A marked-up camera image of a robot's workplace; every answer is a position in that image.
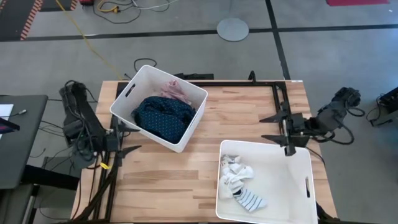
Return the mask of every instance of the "concrete floor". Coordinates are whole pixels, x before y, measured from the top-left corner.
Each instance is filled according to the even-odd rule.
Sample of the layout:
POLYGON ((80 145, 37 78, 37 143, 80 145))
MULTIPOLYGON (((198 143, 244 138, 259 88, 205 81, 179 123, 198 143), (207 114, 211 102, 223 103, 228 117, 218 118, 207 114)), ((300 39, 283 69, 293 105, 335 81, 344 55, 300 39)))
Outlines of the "concrete floor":
MULTIPOLYGON (((390 4, 330 7, 325 1, 272 0, 278 27, 352 26, 398 23, 397 1, 390 4)), ((148 0, 148 5, 163 1, 148 0)), ((144 11, 131 24, 112 25, 77 7, 71 15, 86 34, 119 34, 176 30, 215 30, 225 17, 236 16, 250 28, 270 28, 264 1, 194 1, 173 3, 166 12, 144 11)), ((62 12, 37 14, 29 37, 77 35, 62 12)), ((312 113, 330 102, 337 90, 351 86, 362 94, 360 108, 369 111, 374 100, 398 86, 397 29, 284 32, 280 38, 291 79, 303 80, 312 113)), ((284 79, 272 33, 250 34, 241 42, 226 42, 217 35, 135 37, 90 41, 123 73, 135 73, 132 62, 150 57, 169 73, 214 73, 217 79, 246 79, 250 70, 258 78, 284 79)), ((70 79, 85 83, 98 97, 103 80, 114 73, 95 57, 83 40, 0 43, 0 89, 3 94, 48 94, 60 98, 58 89, 70 79)), ((48 102, 44 120, 61 124, 62 105, 48 102)), ((398 220, 398 127, 396 123, 372 128, 365 118, 345 119, 356 137, 354 144, 322 144, 326 170, 338 216, 354 222, 396 223, 398 220)), ((344 131, 337 132, 345 140, 344 131)), ((65 147, 62 138, 39 133, 32 150, 46 147, 53 156, 65 147)), ((68 151, 58 156, 67 156, 68 151)), ((41 166, 43 157, 29 163, 41 166)), ((45 190, 40 195, 50 193, 45 190)), ((53 198, 64 197, 55 192, 53 198)), ((72 201, 46 203, 44 213, 68 217, 72 201)), ((35 223, 51 223, 37 214, 35 223)))

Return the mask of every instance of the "wooden tabletop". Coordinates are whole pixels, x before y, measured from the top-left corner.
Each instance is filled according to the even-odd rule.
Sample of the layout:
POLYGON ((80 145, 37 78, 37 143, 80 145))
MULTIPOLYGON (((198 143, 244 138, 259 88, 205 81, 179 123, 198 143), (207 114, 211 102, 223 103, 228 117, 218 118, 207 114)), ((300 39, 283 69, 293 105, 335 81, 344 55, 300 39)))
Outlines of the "wooden tabletop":
MULTIPOLYGON (((110 125, 109 108, 115 100, 117 85, 117 81, 105 81, 99 94, 96 114, 104 127, 110 125)), ((304 84, 286 81, 286 85, 292 112, 310 117, 304 84)), ((214 86, 204 89, 209 94, 205 114, 182 153, 173 152, 139 133, 124 138, 123 147, 142 147, 128 154, 119 169, 112 222, 227 222, 215 213, 221 141, 272 143, 261 135, 279 134, 279 127, 278 124, 259 123, 260 119, 275 114, 271 87, 214 86)), ((321 153, 317 143, 310 142, 308 146, 321 153)), ((326 170, 315 156, 312 156, 312 169, 316 200, 327 213, 336 217, 326 170)), ((99 168, 93 195, 100 173, 99 168)), ((92 180, 93 171, 83 170, 78 214, 88 205, 92 180)), ((78 205, 78 193, 79 190, 72 214, 78 205)), ((100 218, 104 217, 107 198, 106 192, 100 218)))

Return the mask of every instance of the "striped sock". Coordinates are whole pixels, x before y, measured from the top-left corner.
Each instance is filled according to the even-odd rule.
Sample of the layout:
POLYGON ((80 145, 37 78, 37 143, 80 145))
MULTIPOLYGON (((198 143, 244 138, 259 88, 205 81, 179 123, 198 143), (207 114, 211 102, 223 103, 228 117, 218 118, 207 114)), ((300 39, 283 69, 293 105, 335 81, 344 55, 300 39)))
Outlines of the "striped sock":
POLYGON ((241 189, 234 194, 238 203, 240 203, 248 212, 253 212, 259 208, 264 208, 267 202, 255 195, 248 189, 241 189))

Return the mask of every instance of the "white plastic bin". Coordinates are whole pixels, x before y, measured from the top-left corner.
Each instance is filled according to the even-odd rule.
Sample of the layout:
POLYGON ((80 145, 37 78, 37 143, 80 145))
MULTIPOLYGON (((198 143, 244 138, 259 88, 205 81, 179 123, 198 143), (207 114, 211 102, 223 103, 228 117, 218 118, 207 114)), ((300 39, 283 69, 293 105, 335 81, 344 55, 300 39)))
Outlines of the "white plastic bin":
POLYGON ((286 157, 279 145, 223 141, 220 159, 223 154, 241 156, 241 162, 254 170, 253 179, 243 180, 244 187, 266 199, 268 204, 249 213, 234 198, 219 199, 217 190, 217 216, 249 223, 318 223, 310 154, 301 147, 296 147, 296 151, 286 157))
POLYGON ((145 65, 137 72, 129 84, 111 106, 111 113, 117 116, 123 123, 130 128, 139 129, 140 133, 148 138, 162 144, 163 146, 175 151, 182 152, 191 138, 193 131, 198 126, 199 120, 205 112, 207 91, 192 85, 180 78, 163 72, 157 68, 145 65), (188 99, 192 102, 191 106, 195 108, 196 114, 193 117, 189 127, 185 131, 181 140, 173 144, 156 135, 138 127, 131 112, 136 109, 145 98, 150 96, 160 96, 160 88, 169 81, 176 80, 180 84, 188 99))

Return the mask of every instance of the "storage bin handle hole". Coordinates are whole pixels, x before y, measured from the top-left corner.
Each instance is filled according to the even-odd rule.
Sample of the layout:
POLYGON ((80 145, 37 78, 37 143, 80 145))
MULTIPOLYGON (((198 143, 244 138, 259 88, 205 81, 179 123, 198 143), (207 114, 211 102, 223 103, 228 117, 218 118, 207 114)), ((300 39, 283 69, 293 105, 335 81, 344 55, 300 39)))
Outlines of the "storage bin handle hole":
POLYGON ((132 86, 130 87, 130 89, 129 89, 129 91, 127 91, 127 93, 126 93, 126 97, 128 97, 129 95, 130 95, 130 93, 131 93, 131 91, 132 91, 132 89, 134 88, 134 87, 136 87, 136 84, 132 84, 132 86))
POLYGON ((310 187, 309 187, 309 183, 308 183, 308 177, 305 178, 305 190, 307 191, 307 198, 310 198, 310 187))

